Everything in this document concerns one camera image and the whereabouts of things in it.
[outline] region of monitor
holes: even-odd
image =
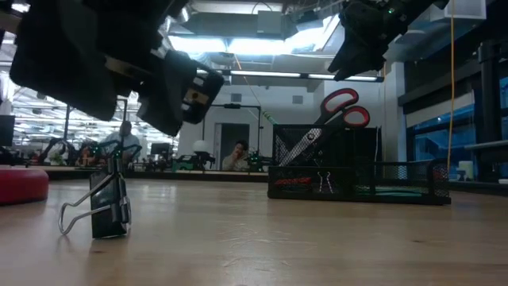
[[[169,143],[152,143],[151,155],[161,155],[166,160],[170,153],[171,145]]]
[[[15,121],[15,116],[0,115],[0,146],[13,145]]]

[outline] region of red stool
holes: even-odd
[[[48,174],[38,169],[0,169],[0,205],[48,198]]]

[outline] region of black mesh desk organizer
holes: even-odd
[[[289,164],[283,158],[310,129],[323,128],[324,142],[308,146]],[[451,203],[446,188],[445,160],[374,162],[380,141],[369,140],[368,129],[333,130],[332,126],[274,126],[274,166],[268,171],[271,199],[332,200],[365,203]]]

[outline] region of man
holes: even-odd
[[[235,144],[233,153],[222,161],[222,171],[248,171],[248,143],[239,140]]]
[[[128,147],[130,145],[139,145],[140,140],[136,136],[131,134],[132,128],[133,128],[133,125],[130,122],[128,122],[128,121],[123,122],[121,124],[120,130],[118,132],[111,133],[102,142],[108,142],[108,141],[112,141],[112,140],[121,141],[121,138],[123,137],[124,138],[124,147]],[[113,150],[116,147],[117,147],[116,144],[112,144],[112,145],[106,146],[105,149],[106,149],[106,152],[111,153],[111,152],[113,152]],[[136,150],[136,148],[134,148],[134,147],[124,150],[123,158],[122,158],[124,163],[129,163],[129,162],[137,159],[140,156],[140,153],[138,152],[133,157],[134,150]]]

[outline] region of binder clip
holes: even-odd
[[[122,162],[110,158],[108,165],[90,177],[90,191],[75,203],[64,203],[58,217],[60,233],[68,234],[81,218],[91,216],[92,237],[109,238],[127,234],[131,223],[130,200],[122,175]],[[90,197],[90,211],[80,214],[64,228],[67,207],[77,207]]]

